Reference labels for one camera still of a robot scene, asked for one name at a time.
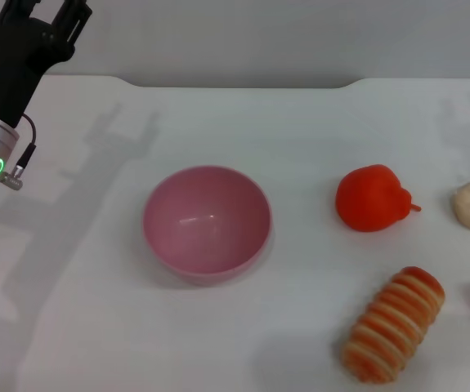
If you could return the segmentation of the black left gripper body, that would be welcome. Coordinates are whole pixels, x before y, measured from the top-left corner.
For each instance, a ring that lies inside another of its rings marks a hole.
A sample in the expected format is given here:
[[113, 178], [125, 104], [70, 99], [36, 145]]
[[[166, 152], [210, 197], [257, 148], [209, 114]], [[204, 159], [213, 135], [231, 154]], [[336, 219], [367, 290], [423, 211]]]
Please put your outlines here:
[[0, 24], [0, 120], [20, 121], [43, 75], [74, 54], [75, 19], [48, 24], [19, 18]]

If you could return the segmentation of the red toy apple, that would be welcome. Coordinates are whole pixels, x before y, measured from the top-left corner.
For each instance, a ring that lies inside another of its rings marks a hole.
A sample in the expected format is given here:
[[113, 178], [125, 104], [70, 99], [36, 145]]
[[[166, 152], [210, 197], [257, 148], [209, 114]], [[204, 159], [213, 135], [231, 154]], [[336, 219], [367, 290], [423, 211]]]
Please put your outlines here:
[[381, 164], [345, 175], [338, 184], [335, 208], [344, 224], [360, 232], [386, 229], [422, 210], [395, 173]]

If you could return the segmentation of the orange striped bread roll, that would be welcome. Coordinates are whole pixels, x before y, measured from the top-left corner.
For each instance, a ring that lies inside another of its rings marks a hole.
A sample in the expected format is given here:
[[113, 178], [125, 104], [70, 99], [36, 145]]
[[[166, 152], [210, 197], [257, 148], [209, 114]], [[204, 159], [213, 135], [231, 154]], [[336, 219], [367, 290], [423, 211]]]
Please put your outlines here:
[[441, 284], [408, 266], [375, 294], [342, 346], [342, 365], [358, 381], [384, 385], [414, 357], [445, 302]]

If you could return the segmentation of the pink plastic bowl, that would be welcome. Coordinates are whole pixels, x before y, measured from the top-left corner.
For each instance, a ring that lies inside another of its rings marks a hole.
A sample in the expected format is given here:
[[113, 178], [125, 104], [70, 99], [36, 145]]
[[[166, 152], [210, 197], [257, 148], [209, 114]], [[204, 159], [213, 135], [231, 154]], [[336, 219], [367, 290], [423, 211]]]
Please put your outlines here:
[[228, 167], [171, 174], [147, 198], [145, 242], [161, 265], [200, 286], [224, 283], [258, 262], [273, 229], [262, 188]]

